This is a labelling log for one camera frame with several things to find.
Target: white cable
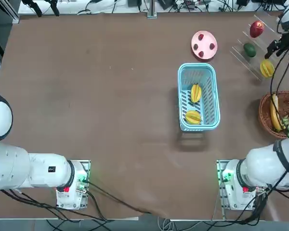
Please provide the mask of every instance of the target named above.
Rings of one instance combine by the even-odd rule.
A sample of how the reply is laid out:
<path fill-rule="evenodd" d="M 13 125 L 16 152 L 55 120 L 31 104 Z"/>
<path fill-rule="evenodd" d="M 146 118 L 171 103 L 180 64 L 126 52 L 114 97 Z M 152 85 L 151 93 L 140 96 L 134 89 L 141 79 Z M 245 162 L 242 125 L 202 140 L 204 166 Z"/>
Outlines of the white cable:
<path fill-rule="evenodd" d="M 102 13 L 102 11 L 108 10 L 109 8 L 113 7 L 114 5 L 116 5 L 116 7 L 124 6 L 125 4 L 124 4 L 124 5 L 117 5 L 118 2 L 120 2 L 120 1 L 122 1 L 122 0 L 117 0 L 116 2 L 112 3 L 111 5 L 105 6 L 105 7 L 103 7 L 103 9 L 98 10 L 98 11 L 94 11 L 94 12 L 91 12 L 91 10 L 89 9 L 89 7 L 87 7 L 87 10 L 88 10 L 88 11 L 80 11 L 80 12 L 77 13 L 77 15 Z"/>
<path fill-rule="evenodd" d="M 171 221 L 170 219 L 164 219 L 163 221 L 163 227 L 159 225 L 159 217 L 158 217 L 158 228 L 160 231 L 174 231 L 174 222 Z"/>

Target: black cable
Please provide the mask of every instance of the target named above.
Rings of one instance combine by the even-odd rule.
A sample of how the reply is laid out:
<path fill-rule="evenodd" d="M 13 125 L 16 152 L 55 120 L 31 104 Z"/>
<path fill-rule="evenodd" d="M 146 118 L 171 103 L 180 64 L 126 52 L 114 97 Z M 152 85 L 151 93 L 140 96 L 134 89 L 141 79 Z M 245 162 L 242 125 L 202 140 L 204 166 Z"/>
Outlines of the black cable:
<path fill-rule="evenodd" d="M 188 8 L 188 5 L 187 5 L 186 1 L 183 1 L 183 2 L 185 3 L 185 5 L 186 5 L 188 11 L 191 13 L 190 9 Z"/>
<path fill-rule="evenodd" d="M 258 11 L 260 9 L 260 7 L 262 6 L 262 4 L 263 4 L 263 0 L 261 1 L 259 7 L 255 11 Z"/>
<path fill-rule="evenodd" d="M 204 0 L 202 0 L 202 1 L 203 1 L 204 5 L 206 6 L 207 12 L 210 13 L 210 12 L 209 12 L 209 5 L 207 5 Z"/>
<path fill-rule="evenodd" d="M 227 226 L 231 226 L 231 225 L 234 225 L 234 224 L 240 224 L 240 225 L 250 225 L 250 226 L 255 226 L 259 223 L 259 220 L 260 220 L 260 214 L 261 212 L 263 211 L 265 205 L 266 205 L 266 202 L 267 202 L 267 195 L 265 195 L 265 198 L 264 200 L 261 200 L 259 205 L 256 206 L 255 210 L 253 211 L 253 214 L 242 220 L 242 221 L 239 221 L 239 219 L 241 218 L 241 216 L 243 215 L 243 213 L 246 211 L 246 209 L 248 208 L 248 206 L 258 197 L 258 195 L 256 195 L 255 197 L 253 197 L 251 199 L 251 201 L 245 206 L 245 208 L 242 210 L 241 214 L 234 220 L 234 221 L 224 221 L 224 222 L 227 222 L 227 223 L 230 223 L 230 224 L 227 224 L 227 225 L 216 225 L 217 221 L 213 224 L 208 224 L 206 222 L 204 222 L 205 224 L 209 225 L 210 227 L 207 229 L 210 230 L 212 227 L 227 227 Z M 255 224 L 249 224 L 249 222 L 253 221 L 257 219 L 257 222 Z"/>
<path fill-rule="evenodd" d="M 138 208 L 135 208 L 134 206 L 132 205 L 129 205 L 128 203 L 116 198 L 115 196 L 111 195 L 110 193 L 106 192 L 104 189 L 100 188 L 99 186 L 97 186 L 96 184 L 93 184 L 91 182 L 89 182 L 88 180 L 83 180 L 82 182 L 84 183 L 88 183 L 92 186 L 94 186 L 95 188 L 99 189 L 100 191 L 102 191 L 103 193 L 105 193 L 106 195 L 110 196 L 112 199 L 116 200 L 117 202 L 120 202 L 121 204 L 125 205 L 126 207 L 128 208 L 131 208 L 137 212 L 140 212 L 140 213 L 146 213 L 146 214 L 151 214 L 150 212 L 147 212 L 147 211 L 144 211 L 144 210 L 141 210 L 141 209 L 138 209 Z"/>
<path fill-rule="evenodd" d="M 199 9 L 201 12 L 203 12 L 199 7 L 195 6 L 195 8 Z"/>
<path fill-rule="evenodd" d="M 224 4 L 229 8 L 229 10 L 231 11 L 230 6 L 229 6 L 225 1 L 220 1 L 220 0 L 217 0 L 217 1 L 219 1 L 219 2 L 221 2 L 221 3 L 224 3 Z"/>
<path fill-rule="evenodd" d="M 283 132 L 285 133 L 286 136 L 289 136 L 289 130 L 287 129 L 287 126 L 286 126 L 285 122 L 283 121 L 283 119 L 282 119 L 282 117 L 281 117 L 281 115 L 280 115 L 280 113 L 279 113 L 279 111 L 278 111 L 278 109 L 277 109 L 277 107 L 276 107 L 276 105 L 275 105 L 275 103 L 274 103 L 272 86 L 273 86 L 273 80 L 274 80 L 274 77 L 275 77 L 276 70 L 277 70 L 277 68 L 279 67 L 279 65 L 280 65 L 280 63 L 282 62 L 282 60 L 283 60 L 283 59 L 285 58 L 285 56 L 287 55 L 288 51 L 289 51 L 289 48 L 284 52 L 283 56 L 282 56 L 281 59 L 278 61 L 277 65 L 276 65 L 276 68 L 275 68 L 275 70 L 274 70 L 274 73 L 273 73 L 273 75 L 272 75 L 272 77 L 271 77 L 271 83 L 270 83 L 271 101 L 272 101 L 273 106 L 274 106 L 274 108 L 275 108 L 276 115 L 279 117 L 278 122 L 279 122 L 281 128 L 285 127 L 285 129 L 283 129 Z M 285 70 L 285 72 L 284 72 L 284 74 L 283 74 L 280 82 L 278 83 L 277 89 L 279 88 L 280 83 L 281 83 L 281 81 L 283 80 L 283 78 L 284 78 L 284 76 L 285 76 L 288 68 L 289 68 L 289 62 L 288 62 L 288 64 L 287 64 L 286 70 Z"/>
<path fill-rule="evenodd" d="M 97 226 L 97 227 L 95 227 L 95 228 L 93 228 L 93 229 L 90 229 L 90 230 L 88 230 L 88 231 L 93 231 L 93 230 L 96 230 L 96 229 L 98 229 L 99 227 L 101 227 L 101 226 L 103 226 L 103 225 L 105 225 L 107 222 L 105 222 L 104 224 L 101 224 L 101 225 L 99 225 L 99 226 Z"/>
<path fill-rule="evenodd" d="M 282 11 L 282 9 L 279 9 L 274 2 L 273 2 L 273 4 L 274 4 L 276 9 L 278 9 L 279 11 Z"/>
<path fill-rule="evenodd" d="M 25 198 L 23 198 L 23 197 L 21 197 L 21 196 L 18 196 L 13 190 L 11 190 L 10 189 L 10 192 L 16 197 L 16 198 L 18 198 L 19 200 L 26 200 Z M 63 218 L 61 218 L 59 215 L 57 215 L 55 212 L 53 212 L 53 211 L 51 211 L 50 209 L 48 209 L 48 208 L 45 208 L 46 210 L 48 210 L 49 212 L 51 212 L 52 214 L 54 214 L 58 219 L 60 219 L 60 220 L 63 220 Z M 63 216 L 64 216 L 64 218 L 65 219 L 68 219 L 67 217 L 65 217 L 65 215 L 61 212 L 61 211 L 58 211 L 58 212 L 60 212 Z"/>
<path fill-rule="evenodd" d="M 63 230 L 59 229 L 59 226 L 62 225 L 66 220 L 62 221 L 57 227 L 55 227 L 54 225 L 52 225 L 48 220 L 46 220 L 46 221 L 47 221 L 47 223 L 48 223 L 51 227 L 53 227 L 53 231 L 55 231 L 55 230 L 63 231 Z"/>
<path fill-rule="evenodd" d="M 10 189 L 10 192 L 15 196 L 15 197 L 17 197 L 18 199 L 20 199 L 20 200 L 25 200 L 25 201 L 27 201 L 27 202 L 30 202 L 30 201 L 32 201 L 32 202 L 35 202 L 36 204 L 39 204 L 39 205 L 41 205 L 41 206 L 43 206 L 43 205 L 48 205 L 48 204 L 43 204 L 43 203 L 40 203 L 40 202 L 38 202 L 38 201 L 36 201 L 36 200 L 34 200 L 32 197 L 30 197 L 30 196 L 28 196 L 27 194 L 25 194 L 25 193 L 23 193 L 23 192 L 21 192 L 21 194 L 22 195 L 24 195 L 25 197 L 27 197 L 29 200 L 27 200 L 27 199 L 25 199 L 25 198 L 23 198 L 23 197 L 21 197 L 21 196 L 18 196 L 13 190 L 11 190 Z M 63 218 L 61 218 L 61 217 L 59 217 L 57 214 L 55 214 L 54 212 L 52 212 L 50 209 L 48 209 L 48 208 L 45 208 L 46 210 L 48 210 L 49 212 L 51 212 L 52 214 L 54 214 L 57 218 L 59 218 L 59 219 L 61 219 L 61 220 L 63 220 Z M 69 219 L 63 212 L 61 212 L 60 210 L 59 210 L 59 208 L 54 208 L 54 210 L 56 210 L 58 213 L 60 213 L 63 217 L 64 217 L 64 219 L 66 219 L 66 220 L 68 220 L 69 222 L 72 222 L 72 223 L 78 223 L 79 221 L 76 221 L 76 220 L 71 220 L 71 219 Z"/>
<path fill-rule="evenodd" d="M 175 231 L 178 231 L 178 227 L 177 227 L 177 225 L 175 224 L 175 222 L 173 222 L 173 226 L 174 226 L 174 228 L 175 228 Z"/>
<path fill-rule="evenodd" d="M 24 204 L 27 204 L 27 205 L 33 205 L 35 207 L 40 207 L 40 208 L 50 208 L 50 209 L 59 209 L 59 210 L 63 210 L 63 211 L 68 211 L 70 213 L 74 213 L 74 214 L 78 214 L 78 215 L 81 215 L 81 216 L 85 216 L 85 217 L 89 217 L 89 218 L 92 218 L 94 222 L 98 223 L 99 225 L 101 225 L 101 223 L 97 220 L 100 220 L 100 221 L 103 221 L 102 219 L 100 218 L 97 218 L 97 217 L 94 217 L 94 216 L 91 216 L 89 214 L 84 214 L 84 213 L 79 213 L 79 212 L 76 212 L 74 210 L 69 210 L 69 209 L 65 209 L 65 208 L 60 208 L 60 207 L 55 207 L 55 206 L 51 206 L 49 204 L 46 204 L 46 203 L 34 203 L 34 202 L 28 202 L 26 200 L 20 200 L 18 199 L 17 197 L 7 193 L 5 190 L 0 190 L 2 193 L 4 193 L 5 195 L 7 195 L 8 197 L 16 200 L 16 201 L 19 201 L 21 203 L 24 203 Z"/>
<path fill-rule="evenodd" d="M 89 191 L 87 191 L 87 194 L 93 199 L 93 202 L 94 202 L 94 204 L 95 204 L 96 210 L 97 210 L 98 214 L 100 215 L 100 217 L 101 217 L 104 221 L 109 222 L 109 220 L 107 220 L 107 219 L 103 216 L 103 214 L 102 214 L 102 212 L 101 212 L 101 210 L 100 210 L 100 207 L 98 206 L 98 203 L 97 203 L 95 197 L 93 196 L 93 194 L 92 194 L 91 192 L 89 192 Z"/>
<path fill-rule="evenodd" d="M 280 193 L 288 193 L 289 192 L 289 189 L 286 189 L 286 190 L 280 190 L 280 189 L 276 189 L 277 192 L 280 192 Z"/>
<path fill-rule="evenodd" d="M 282 192 L 277 191 L 279 194 L 281 194 L 282 196 L 286 197 L 287 199 L 289 199 L 289 196 L 283 194 Z"/>
<path fill-rule="evenodd" d="M 170 10 L 168 11 L 168 13 L 170 13 L 170 11 L 171 11 L 173 8 L 178 7 L 177 1 L 178 1 L 178 0 L 176 0 L 175 3 L 172 4 L 172 6 L 171 6 Z"/>
<path fill-rule="evenodd" d="M 117 4 L 117 0 L 115 0 L 114 8 L 112 8 L 112 12 L 111 13 L 114 13 L 116 4 Z"/>
<path fill-rule="evenodd" d="M 146 7 L 146 10 L 149 11 L 149 8 L 148 8 L 148 6 L 147 6 L 145 0 L 144 0 L 144 4 L 145 4 L 145 7 Z"/>

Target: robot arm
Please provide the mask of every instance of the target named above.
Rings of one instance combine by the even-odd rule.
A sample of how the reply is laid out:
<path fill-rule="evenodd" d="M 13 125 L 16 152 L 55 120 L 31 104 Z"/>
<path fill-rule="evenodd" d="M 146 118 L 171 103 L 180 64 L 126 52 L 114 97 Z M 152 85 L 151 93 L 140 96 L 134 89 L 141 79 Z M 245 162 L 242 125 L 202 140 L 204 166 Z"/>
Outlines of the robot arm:
<path fill-rule="evenodd" d="M 289 169 L 289 138 L 252 149 L 243 160 L 230 160 L 221 176 L 230 209 L 243 210 L 256 192 L 275 185 Z M 289 189 L 289 172 L 277 185 Z"/>
<path fill-rule="evenodd" d="M 0 190 L 56 188 L 57 206 L 86 208 L 88 170 L 78 160 L 57 154 L 28 153 L 25 149 L 0 142 Z"/>
<path fill-rule="evenodd" d="M 267 47 L 267 54 L 264 56 L 265 59 L 268 59 L 274 52 L 276 52 L 276 56 L 280 56 L 283 52 L 289 49 L 289 5 L 279 16 L 277 32 L 279 25 L 281 25 L 283 29 L 282 36 L 280 40 L 272 41 Z"/>

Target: table surface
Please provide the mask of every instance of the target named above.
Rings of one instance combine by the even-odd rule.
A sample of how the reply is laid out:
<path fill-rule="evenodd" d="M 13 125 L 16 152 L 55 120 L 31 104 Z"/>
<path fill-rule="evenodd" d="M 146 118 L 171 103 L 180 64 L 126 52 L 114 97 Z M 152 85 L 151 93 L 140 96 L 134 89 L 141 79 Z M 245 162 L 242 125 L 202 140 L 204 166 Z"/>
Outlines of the table surface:
<path fill-rule="evenodd" d="M 230 53 L 253 13 L 22 17 L 13 25 L 0 94 L 13 109 L 5 143 L 29 152 L 91 160 L 91 181 L 156 215 L 211 219 L 217 159 L 244 158 L 274 141 L 257 119 L 260 84 Z M 201 134 L 178 125 L 177 70 L 197 62 L 190 41 L 210 31 L 218 51 L 221 122 Z M 282 88 L 289 90 L 289 73 Z M 26 191 L 55 204 L 52 189 Z M 94 192 L 108 218 L 140 215 Z M 85 213 L 96 215 L 93 203 Z M 227 212 L 235 218 L 237 212 Z M 0 193 L 0 218 L 49 218 Z M 215 219 L 221 219 L 218 201 Z M 273 193 L 262 219 L 289 221 L 289 201 Z"/>

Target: metal bracket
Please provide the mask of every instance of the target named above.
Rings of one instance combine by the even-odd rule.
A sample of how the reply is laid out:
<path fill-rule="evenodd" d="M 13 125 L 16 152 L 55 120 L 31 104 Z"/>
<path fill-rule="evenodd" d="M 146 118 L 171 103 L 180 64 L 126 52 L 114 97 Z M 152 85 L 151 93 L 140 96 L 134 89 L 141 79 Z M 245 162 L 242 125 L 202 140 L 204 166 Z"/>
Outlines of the metal bracket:
<path fill-rule="evenodd" d="M 149 11 L 147 13 L 147 18 L 157 18 L 158 15 L 155 12 L 155 0 L 150 0 L 150 7 L 149 7 Z"/>
<path fill-rule="evenodd" d="M 19 15 L 8 0 L 0 0 L 0 5 L 4 11 L 12 18 L 13 24 L 19 23 Z"/>
<path fill-rule="evenodd" d="M 88 206 L 89 184 L 82 180 L 90 178 L 90 160 L 70 160 L 75 168 L 74 179 L 67 191 L 56 189 L 57 205 L 65 209 L 84 209 Z"/>
<path fill-rule="evenodd" d="M 230 205 L 228 202 L 227 192 L 225 189 L 225 186 L 222 182 L 222 173 L 225 170 L 229 160 L 217 160 L 216 161 L 216 167 L 217 167 L 217 177 L 218 177 L 218 185 L 219 185 L 219 191 L 220 191 L 220 200 L 222 205 L 222 215 L 223 220 L 226 220 L 226 213 L 225 208 L 230 209 Z"/>

